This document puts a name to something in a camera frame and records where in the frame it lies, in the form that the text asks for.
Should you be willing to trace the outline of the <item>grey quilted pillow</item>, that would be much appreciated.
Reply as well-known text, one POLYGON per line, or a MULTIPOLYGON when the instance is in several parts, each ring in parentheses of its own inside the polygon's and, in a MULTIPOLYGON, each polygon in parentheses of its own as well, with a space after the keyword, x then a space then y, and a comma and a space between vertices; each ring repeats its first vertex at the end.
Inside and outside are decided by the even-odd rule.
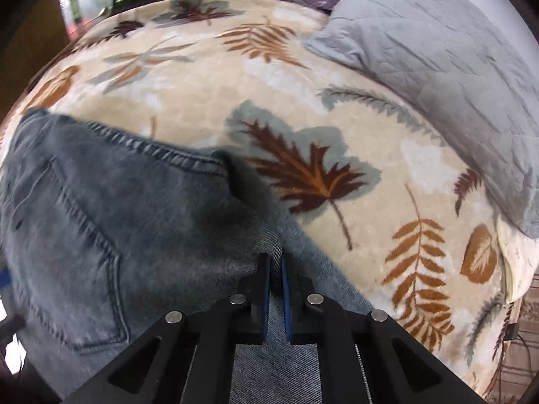
POLYGON ((342 0, 306 43, 425 114, 505 215, 538 235, 538 83, 469 0, 342 0))

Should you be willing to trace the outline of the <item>leaf pattern bed blanket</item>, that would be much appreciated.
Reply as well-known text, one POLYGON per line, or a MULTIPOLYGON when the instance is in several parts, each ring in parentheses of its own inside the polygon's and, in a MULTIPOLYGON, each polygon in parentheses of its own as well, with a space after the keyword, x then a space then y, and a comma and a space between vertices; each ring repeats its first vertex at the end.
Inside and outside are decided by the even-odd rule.
POLYGON ((480 396, 538 245, 503 217, 480 175, 386 87, 309 52, 325 16, 277 0, 171 0, 93 27, 11 108, 167 145, 221 149, 255 171, 370 304, 480 396))

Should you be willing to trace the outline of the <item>grey denim pants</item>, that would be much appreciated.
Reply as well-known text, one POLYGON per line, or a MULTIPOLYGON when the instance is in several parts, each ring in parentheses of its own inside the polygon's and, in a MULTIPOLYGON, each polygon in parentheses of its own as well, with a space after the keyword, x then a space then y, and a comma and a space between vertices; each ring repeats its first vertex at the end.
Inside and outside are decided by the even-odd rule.
POLYGON ((38 374, 67 397, 172 310, 230 295, 271 257, 268 339, 236 351, 235 403, 318 403, 314 346, 293 346, 282 258, 360 313, 370 304, 230 152, 148 140, 43 109, 14 132, 1 178, 5 310, 38 374))

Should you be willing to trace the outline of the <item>black charger plug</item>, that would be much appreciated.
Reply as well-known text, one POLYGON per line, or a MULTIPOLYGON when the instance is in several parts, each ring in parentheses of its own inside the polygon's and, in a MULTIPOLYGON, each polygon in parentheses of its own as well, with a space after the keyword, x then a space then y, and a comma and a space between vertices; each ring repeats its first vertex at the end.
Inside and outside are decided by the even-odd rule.
POLYGON ((513 341, 519 337, 519 324, 517 322, 510 323, 505 328, 504 341, 513 341))

